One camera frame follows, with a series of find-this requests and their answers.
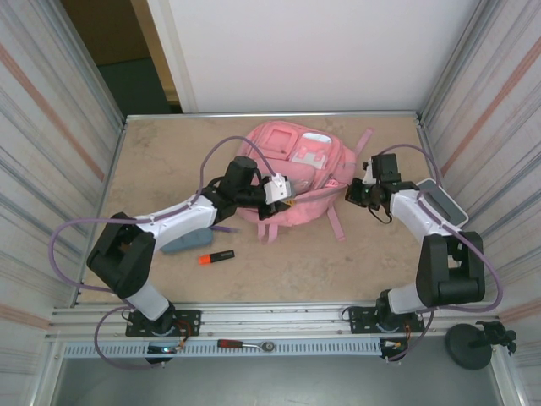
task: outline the white panel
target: white panel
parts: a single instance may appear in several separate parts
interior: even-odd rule
[[[149,3],[185,111],[256,112],[420,108],[478,1]]]

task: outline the tripod base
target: tripod base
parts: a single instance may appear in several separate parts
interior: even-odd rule
[[[470,343],[478,340],[479,329],[469,324],[457,324],[445,335],[447,353],[462,368],[482,370],[490,364],[492,346],[472,348]]]

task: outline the backpack strap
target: backpack strap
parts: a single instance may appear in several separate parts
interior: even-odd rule
[[[369,142],[370,137],[374,133],[374,129],[368,127],[366,131],[364,131],[364,134],[361,135],[361,138],[359,139],[357,145],[355,146],[355,149],[353,152],[355,152],[355,156],[359,156],[366,144]]]
[[[267,226],[265,224],[258,223],[257,225],[257,238],[262,244],[265,244],[265,235],[267,234]],[[266,243],[270,244],[273,243],[278,237],[278,225],[277,224],[269,224],[269,238],[267,239]]]
[[[329,207],[329,210],[327,210],[327,216],[331,222],[332,231],[335,232],[336,239],[338,241],[345,241],[346,234],[344,233],[340,220],[338,219],[338,215],[336,214],[335,205]]]

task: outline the red handle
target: red handle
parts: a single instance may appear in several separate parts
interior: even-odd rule
[[[243,342],[236,340],[218,340],[218,348],[242,348]]]

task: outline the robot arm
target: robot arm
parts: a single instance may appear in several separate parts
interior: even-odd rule
[[[382,311],[393,315],[442,305],[478,302],[484,297],[484,264],[456,236],[459,233],[483,252],[483,241],[474,232],[463,232],[450,220],[449,207],[462,209],[442,189],[444,203],[412,182],[402,182],[396,155],[372,156],[364,164],[364,179],[355,178],[346,200],[375,211],[383,207],[389,222],[398,218],[422,245],[415,283],[382,292]]]
[[[252,184],[254,177],[258,184]],[[271,217],[289,208],[281,200],[291,197],[286,178],[280,174],[262,178],[255,161],[237,156],[225,175],[211,181],[199,197],[135,217],[140,224],[107,224],[86,263],[120,299],[144,316],[147,329],[163,334],[171,328],[175,309],[148,278],[154,252],[187,233],[225,220],[238,207],[257,209],[261,220]],[[185,206],[178,214],[167,216]],[[134,220],[123,212],[112,217]]]

